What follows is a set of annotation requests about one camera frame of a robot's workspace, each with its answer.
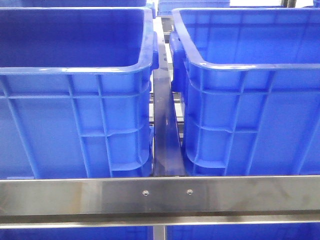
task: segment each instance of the plastic crate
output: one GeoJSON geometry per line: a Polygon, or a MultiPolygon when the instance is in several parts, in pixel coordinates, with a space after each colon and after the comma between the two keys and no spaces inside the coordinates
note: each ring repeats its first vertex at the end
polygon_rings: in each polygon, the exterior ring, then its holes
{"type": "Polygon", "coordinates": [[[1,229],[1,240],[153,240],[152,227],[1,229]]]}
{"type": "Polygon", "coordinates": [[[168,240],[320,240],[319,223],[168,226],[168,240]]]}
{"type": "Polygon", "coordinates": [[[158,16],[171,16],[178,8],[228,8],[230,0],[159,0],[158,16]]]}
{"type": "Polygon", "coordinates": [[[150,175],[150,9],[0,8],[0,36],[0,179],[150,175]]]}
{"type": "Polygon", "coordinates": [[[186,53],[188,173],[319,174],[320,12],[175,9],[173,18],[171,49],[186,53]]]}
{"type": "Polygon", "coordinates": [[[147,7],[156,17],[152,0],[0,0],[1,7],[147,7]]]}

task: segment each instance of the crate rim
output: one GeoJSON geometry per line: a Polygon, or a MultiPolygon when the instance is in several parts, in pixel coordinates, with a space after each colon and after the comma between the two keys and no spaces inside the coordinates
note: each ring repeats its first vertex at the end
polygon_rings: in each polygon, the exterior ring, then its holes
{"type": "Polygon", "coordinates": [[[201,12],[237,12],[237,11],[248,11],[248,12],[263,12],[263,11],[282,11],[282,12],[316,12],[319,11],[316,8],[283,8],[283,7],[260,7],[260,8],[248,8],[248,7],[239,7],[239,8],[200,8],[200,7],[188,7],[188,8],[175,8],[172,10],[172,16],[174,21],[174,27],[178,33],[179,38],[181,39],[182,46],[184,51],[189,59],[189,62],[197,67],[208,70],[217,70],[217,71],[248,71],[248,70],[277,70],[277,69],[320,69],[320,63],[277,63],[277,64],[228,64],[228,63],[212,63],[203,59],[200,55],[196,45],[190,38],[188,30],[182,20],[180,12],[186,11],[201,11],[201,12]]]}
{"type": "Polygon", "coordinates": [[[153,62],[153,15],[148,7],[0,7],[2,11],[142,11],[143,30],[140,53],[137,63],[129,66],[107,66],[107,67],[0,67],[3,75],[82,75],[82,74],[131,74],[151,67],[153,62]]]}

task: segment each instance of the screw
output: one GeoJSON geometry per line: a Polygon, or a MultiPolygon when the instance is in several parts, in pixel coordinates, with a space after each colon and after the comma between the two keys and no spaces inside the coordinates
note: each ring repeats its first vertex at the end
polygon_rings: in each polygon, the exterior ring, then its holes
{"type": "Polygon", "coordinates": [[[148,190],[143,190],[142,191],[142,195],[145,196],[145,197],[148,196],[149,195],[149,191],[148,190]]]}
{"type": "Polygon", "coordinates": [[[186,191],[186,194],[188,194],[189,196],[191,196],[194,193],[194,191],[192,189],[188,189],[186,191]]]}

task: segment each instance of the metal rack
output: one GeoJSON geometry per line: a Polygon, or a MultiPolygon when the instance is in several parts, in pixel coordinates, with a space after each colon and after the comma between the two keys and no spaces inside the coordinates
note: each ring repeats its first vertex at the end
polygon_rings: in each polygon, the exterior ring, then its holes
{"type": "Polygon", "coordinates": [[[1,180],[0,228],[320,222],[320,176],[187,177],[161,19],[154,172],[144,178],[1,180]]]}

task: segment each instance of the shelf rack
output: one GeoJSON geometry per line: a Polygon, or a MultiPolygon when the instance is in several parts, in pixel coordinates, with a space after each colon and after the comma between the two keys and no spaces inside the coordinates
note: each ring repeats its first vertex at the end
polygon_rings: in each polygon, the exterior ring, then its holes
{"type": "Polygon", "coordinates": [[[0,180],[0,228],[154,226],[165,240],[168,225],[320,222],[320,175],[185,176],[161,18],[154,28],[153,176],[0,180]]]}

